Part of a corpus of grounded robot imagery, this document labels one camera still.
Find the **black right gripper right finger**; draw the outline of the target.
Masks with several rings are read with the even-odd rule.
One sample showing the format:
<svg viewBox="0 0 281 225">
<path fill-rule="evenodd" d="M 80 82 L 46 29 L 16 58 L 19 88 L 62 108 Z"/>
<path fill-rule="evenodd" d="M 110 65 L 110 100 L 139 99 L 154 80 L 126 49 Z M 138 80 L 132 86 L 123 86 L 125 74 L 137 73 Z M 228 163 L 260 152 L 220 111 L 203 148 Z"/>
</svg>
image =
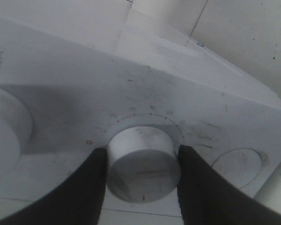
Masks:
<svg viewBox="0 0 281 225">
<path fill-rule="evenodd" d="M 180 145 L 177 186 L 185 225 L 281 225 L 281 214 L 239 191 L 192 147 Z"/>
</svg>

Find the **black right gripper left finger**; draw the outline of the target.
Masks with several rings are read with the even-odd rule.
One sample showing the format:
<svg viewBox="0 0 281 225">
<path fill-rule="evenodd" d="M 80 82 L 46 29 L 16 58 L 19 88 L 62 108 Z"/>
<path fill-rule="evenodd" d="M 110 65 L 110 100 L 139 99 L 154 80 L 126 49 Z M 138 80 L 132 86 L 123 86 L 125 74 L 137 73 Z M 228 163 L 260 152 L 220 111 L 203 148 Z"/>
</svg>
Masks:
<svg viewBox="0 0 281 225">
<path fill-rule="evenodd" d="M 105 195 L 107 150 L 97 148 L 57 188 L 0 225 L 97 225 Z"/>
</svg>

